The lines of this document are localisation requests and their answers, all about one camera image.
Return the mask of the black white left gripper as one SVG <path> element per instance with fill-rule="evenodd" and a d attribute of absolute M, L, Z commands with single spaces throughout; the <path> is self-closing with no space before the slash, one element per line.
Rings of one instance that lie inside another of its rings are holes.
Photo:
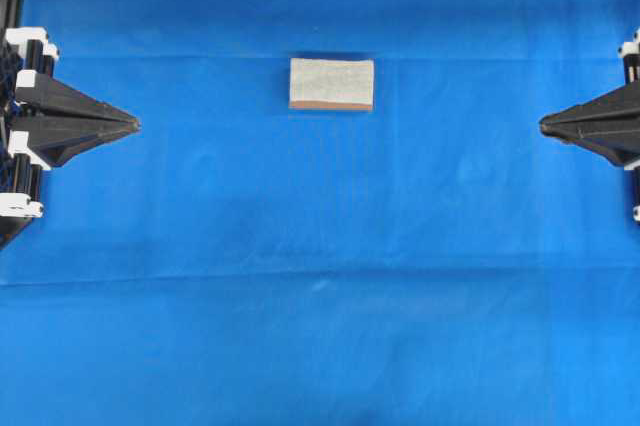
<path fill-rule="evenodd" d="M 51 76 L 58 47 L 43 27 L 1 31 L 1 215 L 40 218 L 44 171 L 139 131 L 134 116 Z M 101 120 L 17 120 L 31 107 Z"/>

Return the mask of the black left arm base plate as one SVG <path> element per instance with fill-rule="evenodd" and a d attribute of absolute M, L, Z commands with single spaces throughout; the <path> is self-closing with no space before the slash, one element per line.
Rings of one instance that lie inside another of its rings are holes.
<path fill-rule="evenodd" d="M 31 223 L 32 218 L 0 217 L 0 249 L 4 249 Z"/>

